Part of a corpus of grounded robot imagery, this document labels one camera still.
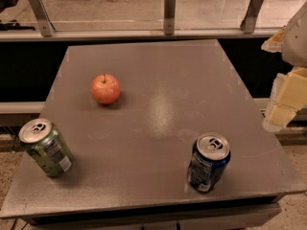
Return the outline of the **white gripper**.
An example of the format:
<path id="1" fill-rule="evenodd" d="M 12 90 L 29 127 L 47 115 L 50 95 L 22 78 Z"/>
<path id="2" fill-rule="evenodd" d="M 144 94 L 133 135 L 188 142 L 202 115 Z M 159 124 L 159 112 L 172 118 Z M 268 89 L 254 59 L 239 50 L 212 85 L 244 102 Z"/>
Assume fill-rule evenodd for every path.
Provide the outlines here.
<path id="1" fill-rule="evenodd" d="M 265 40 L 263 51 L 280 53 L 294 67 L 287 75 L 278 73 L 273 81 L 270 101 L 262 127 L 268 132 L 285 128 L 307 104 L 307 1 L 290 19 L 286 28 Z"/>

